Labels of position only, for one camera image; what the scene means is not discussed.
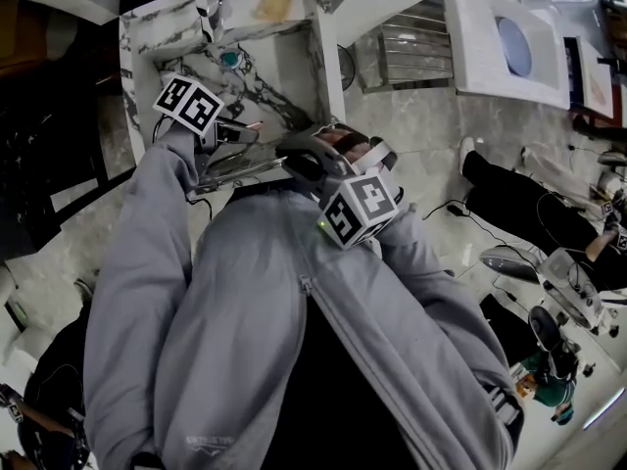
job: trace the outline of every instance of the marble floor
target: marble floor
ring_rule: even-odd
[[[604,142],[574,133],[566,112],[507,99],[460,97],[453,89],[363,95],[355,82],[346,92],[346,106],[348,124],[369,136],[384,137],[400,154],[395,169],[398,181],[425,214],[450,198],[463,198],[468,189],[458,174],[458,143],[463,136],[480,138],[480,153],[507,168],[519,165],[523,146],[541,144],[546,156],[565,165],[572,163],[574,170],[591,182],[601,173],[597,156],[586,151],[571,155],[567,145],[598,152],[608,148]],[[121,98],[101,99],[100,113],[109,169],[123,170],[132,165],[132,155],[125,137]],[[31,323],[56,333],[77,316],[80,301],[72,282],[102,262],[121,210],[123,190],[122,185],[73,217],[39,253],[8,262],[20,286],[15,297]],[[214,213],[223,207],[228,195],[218,192],[208,196]],[[208,222],[206,206],[190,207],[189,218],[192,239],[197,239]],[[522,316],[524,308],[542,297],[537,287],[501,278],[498,285],[516,294],[519,306],[504,300],[503,292],[493,287],[495,273],[477,262],[477,255],[494,247],[496,241],[472,221],[440,210],[426,222],[442,263],[466,282],[477,298],[493,293]],[[484,226],[513,245],[521,245],[505,232]]]

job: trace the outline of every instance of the person in black clothing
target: person in black clothing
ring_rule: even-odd
[[[93,291],[82,280],[74,285],[83,301],[80,315],[41,356],[26,383],[24,398],[9,386],[1,386],[2,403],[14,403],[24,418],[18,424],[18,436],[25,452],[25,456],[15,451],[2,455],[2,470],[79,470],[87,462],[82,371]]]
[[[600,236],[556,194],[530,177],[490,164],[474,150],[471,138],[461,143],[459,170],[474,185],[465,201],[469,211],[547,256],[567,249],[598,291],[627,287],[627,257],[609,245],[615,236]]]

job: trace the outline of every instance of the white shoe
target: white shoe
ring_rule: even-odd
[[[474,139],[464,137],[459,143],[459,174],[463,175],[463,163],[470,152],[474,152]]]

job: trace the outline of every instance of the chrome faucet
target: chrome faucet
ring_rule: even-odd
[[[218,42],[224,35],[223,0],[196,0],[203,34],[210,43]]]

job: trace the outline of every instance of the white sink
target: white sink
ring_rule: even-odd
[[[224,37],[208,43],[195,0],[158,0],[121,16],[121,75],[135,160],[152,143],[160,114],[152,105],[177,73],[200,80],[224,102],[220,115],[262,121],[269,143],[313,123],[344,120],[330,0],[291,0],[280,23],[256,17],[262,0],[224,0]],[[243,55],[235,70],[219,55]]]

